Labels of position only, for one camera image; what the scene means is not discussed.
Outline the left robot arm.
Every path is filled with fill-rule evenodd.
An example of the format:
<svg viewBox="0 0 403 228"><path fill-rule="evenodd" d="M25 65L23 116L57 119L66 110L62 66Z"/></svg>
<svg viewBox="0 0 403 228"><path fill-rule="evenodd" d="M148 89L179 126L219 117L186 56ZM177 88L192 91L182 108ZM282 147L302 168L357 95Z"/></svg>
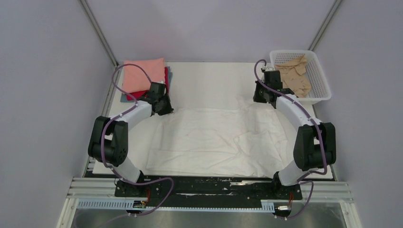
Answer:
<svg viewBox="0 0 403 228"><path fill-rule="evenodd" d="M157 181L144 181L143 172L127 157L129 131L155 114L163 116L172 112L167 86L152 82L150 89L126 111L113 117L99 116L95 119L88 155L103 163L120 181L127 183L127 190L133 196L141 196L146 185Z"/></svg>

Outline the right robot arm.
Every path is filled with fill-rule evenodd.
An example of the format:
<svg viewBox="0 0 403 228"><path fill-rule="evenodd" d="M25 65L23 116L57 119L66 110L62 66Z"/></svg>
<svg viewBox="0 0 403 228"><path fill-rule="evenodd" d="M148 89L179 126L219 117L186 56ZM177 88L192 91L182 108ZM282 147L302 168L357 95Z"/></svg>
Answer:
<svg viewBox="0 0 403 228"><path fill-rule="evenodd" d="M336 128L310 115L293 91L283 87L278 70L263 70L263 77L256 80L253 101L280 111L297 132L293 160L274 174L271 191L275 197L284 198L290 186L312 173L327 174L328 165L336 162Z"/></svg>

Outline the white t-shirt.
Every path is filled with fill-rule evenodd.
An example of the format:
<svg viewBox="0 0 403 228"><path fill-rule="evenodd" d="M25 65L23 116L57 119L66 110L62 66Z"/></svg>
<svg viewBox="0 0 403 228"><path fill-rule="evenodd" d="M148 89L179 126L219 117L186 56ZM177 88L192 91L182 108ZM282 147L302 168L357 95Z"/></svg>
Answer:
<svg viewBox="0 0 403 228"><path fill-rule="evenodd" d="M277 111L239 99L235 110L181 108L161 117L146 169L184 175L272 177L293 159Z"/></svg>

